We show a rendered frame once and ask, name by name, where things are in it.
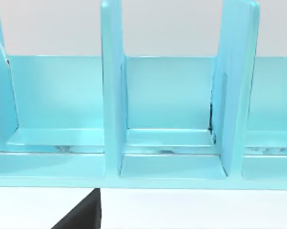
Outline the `light blue rack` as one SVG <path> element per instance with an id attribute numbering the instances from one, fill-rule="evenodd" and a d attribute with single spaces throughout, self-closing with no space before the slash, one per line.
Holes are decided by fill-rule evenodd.
<path id="1" fill-rule="evenodd" d="M 287 190 L 287 57 L 262 5 L 223 0 L 215 56 L 133 56 L 121 0 L 100 55 L 10 55 L 0 19 L 0 187 Z"/>

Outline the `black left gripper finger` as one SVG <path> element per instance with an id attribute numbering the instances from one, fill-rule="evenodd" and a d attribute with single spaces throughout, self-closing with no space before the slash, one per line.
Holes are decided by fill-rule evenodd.
<path id="1" fill-rule="evenodd" d="M 101 191 L 95 188 L 51 229 L 101 229 Z"/>

